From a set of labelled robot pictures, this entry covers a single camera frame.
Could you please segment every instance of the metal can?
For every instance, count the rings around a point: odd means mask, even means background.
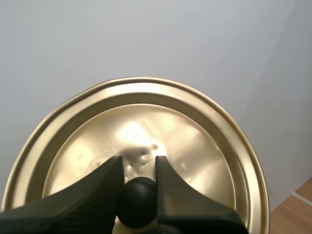
[[[114,155],[123,156],[126,181],[154,179],[155,157],[166,155],[190,186],[234,208],[250,233],[269,231],[265,179],[244,133],[207,96],[161,78],[107,81],[49,114],[13,166],[2,210],[54,194]]]

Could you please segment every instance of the gold metal lid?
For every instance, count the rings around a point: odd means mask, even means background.
[[[167,156],[194,189],[234,208],[250,233],[268,233],[264,176],[239,126],[202,93],[160,78],[99,84],[47,116],[15,162],[2,209],[56,193],[114,155],[123,156],[126,181],[154,178],[155,157]]]

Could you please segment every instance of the black rubber ball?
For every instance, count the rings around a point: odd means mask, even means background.
[[[129,228],[142,228],[156,218],[156,183],[137,177],[124,185],[117,194],[116,210],[119,220]]]

